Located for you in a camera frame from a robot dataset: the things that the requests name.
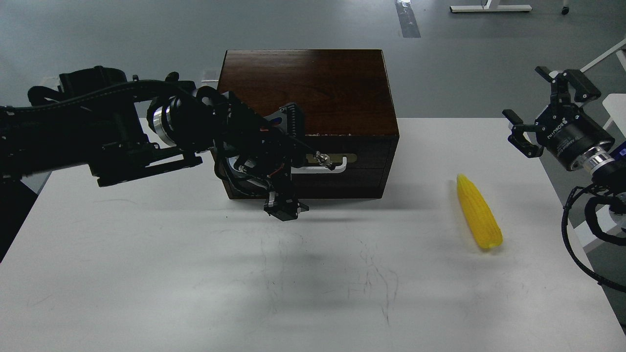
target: gray floor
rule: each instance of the gray floor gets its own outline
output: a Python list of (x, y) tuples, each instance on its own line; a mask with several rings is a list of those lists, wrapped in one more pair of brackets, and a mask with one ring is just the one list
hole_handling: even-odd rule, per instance
[[(626, 34), (622, 0), (572, 1), (567, 16), (561, 0), (502, 1), (530, 3), (530, 13), (448, 10), (479, 1), (414, 0), (421, 38), (402, 37), (394, 0), (0, 1), (0, 104), (26, 106), (31, 86), (95, 65), (154, 79), (176, 70), (199, 81), (219, 71), (227, 49), (381, 48), (398, 117), (499, 118), (512, 108), (530, 122), (550, 92), (535, 66), (581, 68)], [(588, 76), (604, 94), (626, 93), (615, 56)], [(608, 118), (600, 102), (587, 113), (600, 123)], [(623, 141), (617, 129), (609, 132)], [(565, 172), (551, 155), (542, 162), (562, 200), (590, 181), (585, 172)], [(37, 189), (45, 175), (39, 177), (27, 183)], [(598, 270), (621, 278), (624, 257), (608, 245), (590, 254)], [(626, 323), (626, 295), (607, 294)]]

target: wooden drawer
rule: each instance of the wooden drawer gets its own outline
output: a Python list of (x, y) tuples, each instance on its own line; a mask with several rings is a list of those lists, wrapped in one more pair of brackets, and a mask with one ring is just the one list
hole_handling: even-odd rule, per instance
[[(357, 155), (343, 173), (294, 174), (298, 197), (382, 197), (399, 132), (381, 50), (229, 50), (217, 89), (263, 116), (293, 101), (306, 115), (307, 144)], [(248, 198), (224, 186), (230, 198)]]

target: scratch mark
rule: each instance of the scratch mark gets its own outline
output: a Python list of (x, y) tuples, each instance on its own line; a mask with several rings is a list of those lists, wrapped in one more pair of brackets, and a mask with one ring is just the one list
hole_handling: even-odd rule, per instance
[(201, 279), (200, 281), (198, 281), (195, 285), (192, 286), (192, 289), (198, 289), (198, 287), (202, 286), (205, 284), (205, 279)]
[(381, 310), (382, 310), (382, 315), (385, 317), (385, 320), (387, 321), (387, 325), (389, 326), (389, 315), (385, 313), (385, 309), (381, 306)]
[(94, 200), (94, 203), (103, 203), (103, 202), (129, 202), (135, 205), (139, 205), (137, 202), (133, 202), (130, 199), (105, 199), (105, 200)]
[(396, 277), (396, 288), (393, 291), (393, 301), (395, 302), (396, 297), (398, 296), (398, 289), (400, 288), (400, 278), (398, 278), (398, 274), (395, 271), (388, 269), (386, 267), (383, 267), (383, 266), (381, 266), (381, 268), (389, 271), (391, 274), (393, 274)]
[[(279, 245), (279, 250), (280, 250), (280, 277), (279, 277), (279, 283), (280, 283), (280, 291), (283, 292), (284, 290), (284, 284), (285, 284), (285, 266), (287, 264), (287, 248), (286, 246), (283, 245), (282, 240), (278, 240), (278, 245)], [(282, 254), (282, 248), (285, 247), (285, 255), (283, 256)]]
[(85, 335), (83, 335), (83, 337), (82, 337), (80, 340), (78, 340), (78, 343), (82, 343), (82, 342), (83, 342), (83, 340), (84, 340), (87, 336), (89, 336), (89, 333), (86, 333)]
[(367, 289), (368, 286), (372, 287), (371, 284), (369, 283), (369, 270), (365, 273), (365, 284), (363, 284), (363, 294), (365, 294), (365, 290)]
[(387, 279), (385, 279), (385, 277), (381, 274), (380, 271), (378, 271), (378, 268), (376, 266), (374, 266), (374, 268), (376, 269), (376, 272), (378, 273), (378, 275), (381, 277), (382, 281), (385, 283), (385, 288), (386, 288), (386, 297), (385, 297), (385, 308), (382, 310), (382, 315), (384, 315), (385, 319), (387, 319), (387, 324), (389, 324), (389, 283), (387, 283)]
[(273, 311), (274, 313), (276, 313), (278, 310), (276, 309), (276, 302), (274, 300), (274, 296), (277, 296), (277, 294), (276, 294), (276, 291), (270, 288), (270, 282), (272, 282), (272, 284), (274, 284), (274, 282), (270, 281), (270, 279), (267, 277), (267, 254), (265, 253), (263, 238), (261, 238), (260, 240), (261, 240), (261, 254), (263, 255), (263, 270), (261, 270), (261, 272), (263, 273), (263, 278), (265, 279), (265, 288), (270, 298), (269, 309), (270, 311)]
[(354, 291), (354, 292), (359, 292), (360, 290), (357, 290), (357, 289), (351, 289), (351, 288), (348, 286), (348, 299), (350, 298), (350, 292), (351, 292), (351, 291)]
[(34, 303), (34, 304), (32, 305), (32, 307), (35, 307), (37, 304), (39, 304), (39, 303), (41, 303), (41, 302), (43, 302), (43, 301), (47, 300), (47, 299), (48, 299), (48, 298), (50, 298), (50, 297), (52, 297), (52, 295), (51, 295), (51, 294), (50, 294), (50, 295), (48, 295), (46, 298), (44, 298), (44, 299), (42, 299), (42, 300), (37, 301), (36, 303)]

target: black cable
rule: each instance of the black cable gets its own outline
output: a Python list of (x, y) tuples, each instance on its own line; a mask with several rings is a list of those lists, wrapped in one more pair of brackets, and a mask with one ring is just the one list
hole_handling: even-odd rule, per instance
[(240, 181), (245, 181), (245, 180), (249, 180), (245, 177), (243, 178), (238, 178), (236, 177), (229, 165), (228, 165), (228, 160), (226, 159), (226, 157), (224, 157), (225, 155), (225, 150), (224, 150), (224, 146), (223, 146), (223, 141), (219, 140), (218, 138), (216, 138), (213, 141), (213, 144), (215, 145), (215, 148), (217, 149), (217, 158), (215, 161), (215, 166), (213, 168), (213, 170), (215, 171), (215, 174), (218, 178), (222, 179), (222, 175), (219, 173), (219, 163), (223, 164), (223, 168), (224, 168), (224, 172), (226, 173), (226, 179), (224, 181), (228, 181), (230, 182), (230, 184), (232, 185), (232, 187), (240, 192), (243, 195), (246, 195), (248, 197), (264, 197), (266, 196), (266, 194), (261, 194), (261, 193), (255, 193), (255, 192), (249, 192), (247, 190), (245, 190), (240, 184)]
[(619, 206), (621, 201), (617, 197), (607, 197), (605, 195), (596, 195), (589, 199), (585, 205), (585, 219), (589, 225), (589, 229), (595, 237), (603, 240), (604, 242), (612, 243), (618, 246), (626, 246), (626, 238), (609, 235), (600, 228), (598, 224), (598, 215), (595, 213), (595, 209), (598, 205), (611, 205)]
[(574, 254), (574, 251), (572, 249), (572, 245), (570, 243), (570, 238), (569, 238), (569, 235), (567, 233), (567, 224), (568, 224), (568, 216), (570, 214), (570, 209), (572, 208), (572, 206), (574, 205), (576, 200), (578, 200), (578, 198), (580, 198), (581, 195), (586, 194), (586, 193), (597, 192), (596, 188), (597, 188), (597, 186), (594, 185), (594, 184), (591, 184), (591, 185), (589, 185), (587, 187), (584, 187), (584, 188), (576, 186), (570, 192), (570, 195), (567, 197), (567, 201), (565, 202), (565, 205), (563, 206), (563, 217), (561, 218), (561, 233), (563, 235), (563, 242), (565, 243), (565, 248), (567, 249), (567, 252), (570, 254), (570, 256), (572, 257), (572, 259), (574, 260), (576, 265), (578, 265), (578, 267), (585, 274), (589, 275), (592, 279), (596, 280), (599, 285), (604, 285), (604, 286), (610, 287), (610, 288), (612, 288), (614, 290), (618, 290), (620, 292), (626, 293), (626, 286), (618, 284), (617, 282), (611, 281), (611, 280), (607, 279), (606, 277), (604, 277), (604, 276), (602, 276), (600, 274), (597, 274), (593, 270), (589, 269), (586, 265), (584, 265), (578, 259), (576, 254)]
[(63, 98), (63, 93), (48, 87), (34, 86), (28, 90), (28, 101), (32, 106), (56, 103)]
[(313, 149), (312, 147), (310, 147), (308, 144), (304, 143), (303, 141), (299, 140), (296, 137), (290, 136), (290, 135), (285, 135), (291, 142), (294, 142), (296, 145), (300, 146), (300, 148), (302, 148), (303, 150), (305, 150), (307, 153), (309, 154), (313, 154), (315, 155), (317, 153), (317, 150)]
[(117, 94), (122, 93), (142, 93), (145, 94), (146, 90), (152, 91), (156, 93), (156, 95), (176, 95), (183, 101), (192, 101), (196, 105), (205, 106), (204, 104), (198, 102), (183, 90), (180, 87), (177, 87), (171, 83), (167, 83), (164, 81), (157, 80), (143, 80), (143, 81), (132, 81), (126, 83), (120, 83), (114, 86), (106, 87), (100, 90), (93, 91), (91, 93), (87, 93), (85, 95), (76, 96), (74, 98), (70, 98), (67, 100), (59, 101), (57, 103), (42, 105), (42, 106), (32, 106), (25, 108), (14, 108), (9, 106), (0, 106), (0, 111), (7, 111), (13, 113), (40, 113), (44, 111), (58, 110), (63, 108), (68, 108), (75, 105), (81, 105), (86, 101), (96, 100), (100, 98), (104, 98), (107, 96), (115, 96)]
[[(220, 172), (220, 165), (223, 165), (225, 163), (225, 159), (224, 158), (217, 158), (215, 161), (215, 164), (213, 166), (213, 171), (215, 172), (215, 176), (217, 176), (218, 179), (222, 180), (222, 181), (229, 181), (228, 177), (226, 175), (223, 175)], [(236, 181), (248, 181), (252, 178), (252, 176), (244, 176), (244, 177), (235, 177)]]

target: cable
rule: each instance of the cable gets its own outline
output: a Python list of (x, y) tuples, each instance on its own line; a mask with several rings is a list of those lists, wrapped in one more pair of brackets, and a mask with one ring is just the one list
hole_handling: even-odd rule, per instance
[(139, 92), (146, 93), (146, 90), (152, 90), (154, 92), (161, 93), (161, 95), (176, 95), (179, 96), (182, 100), (192, 101), (196, 105), (202, 105), (196, 99), (194, 99), (189, 93), (185, 90), (164, 82), (157, 80), (143, 80), (143, 81), (132, 81), (126, 83), (120, 83), (114, 86), (106, 87), (100, 90), (93, 91), (91, 93), (87, 93), (85, 95), (76, 96), (74, 98), (70, 98), (67, 100), (59, 101), (57, 103), (42, 105), (42, 106), (32, 106), (26, 108), (14, 108), (9, 106), (0, 106), (0, 111), (7, 111), (12, 113), (39, 113), (43, 111), (57, 110), (63, 109), (75, 105), (80, 105), (86, 101), (96, 100), (99, 98), (104, 98), (106, 96), (114, 96), (121, 93), (131, 93), (131, 92)]
[(570, 192), (570, 195), (567, 197), (567, 201), (565, 202), (565, 205), (563, 206), (563, 217), (561, 218), (561, 233), (563, 235), (563, 242), (565, 243), (565, 248), (567, 249), (567, 252), (570, 254), (570, 256), (572, 257), (576, 265), (578, 265), (578, 267), (583, 272), (585, 272), (585, 274), (589, 275), (592, 279), (596, 280), (598, 282), (598, 285), (604, 285), (614, 290), (618, 290), (620, 292), (626, 293), (626, 286), (618, 284), (617, 282), (611, 281), (607, 279), (606, 277), (600, 274), (597, 274), (593, 270), (589, 269), (586, 265), (584, 265), (578, 259), (576, 254), (574, 254), (574, 251), (572, 249), (572, 244), (570, 243), (570, 238), (567, 233), (568, 216), (570, 214), (570, 209), (572, 208), (576, 200), (578, 200), (578, 198), (580, 198), (580, 196), (583, 194), (586, 194), (586, 193), (595, 194), (597, 192), (598, 192), (598, 187), (594, 184), (591, 184), (587, 187), (576, 186), (572, 189), (572, 191)]
[(596, 195), (587, 201), (585, 205), (585, 219), (589, 225), (589, 229), (595, 237), (618, 246), (626, 246), (626, 238), (609, 235), (602, 231), (600, 224), (598, 224), (598, 215), (595, 213), (595, 209), (598, 205), (611, 205), (618, 207), (621, 201), (617, 197), (607, 197), (605, 195)]
[[(236, 177), (229, 165), (228, 165), (228, 161), (226, 160), (226, 158), (224, 157), (224, 147), (223, 147), (223, 141), (219, 140), (219, 139), (215, 139), (213, 144), (215, 145), (216, 149), (217, 149), (217, 157), (216, 157), (216, 161), (215, 161), (215, 166), (213, 168), (213, 171), (215, 172), (215, 175), (224, 181), (228, 181), (230, 182), (230, 184), (232, 185), (232, 187), (238, 191), (239, 193), (246, 195), (248, 197), (264, 197), (266, 196), (266, 194), (263, 193), (255, 193), (255, 192), (249, 192), (248, 190), (245, 190), (240, 184), (239, 182), (241, 181), (246, 181), (249, 180), (251, 178), (254, 178), (255, 180), (260, 181), (262, 184), (267, 184), (266, 181), (258, 179), (257, 177), (254, 177), (252, 175), (248, 175), (245, 177)], [(225, 175), (225, 179), (223, 178), (224, 176), (222, 174), (219, 173), (219, 165), (222, 164), (223, 168), (224, 168), (224, 172), (226, 173)]]
[(308, 144), (304, 143), (303, 141), (299, 140), (296, 137), (290, 136), (290, 135), (285, 135), (291, 142), (294, 142), (295, 144), (299, 145), (300, 148), (304, 149), (307, 153), (309, 154), (313, 154), (315, 155), (317, 153), (317, 150), (313, 149), (312, 147), (310, 147)]

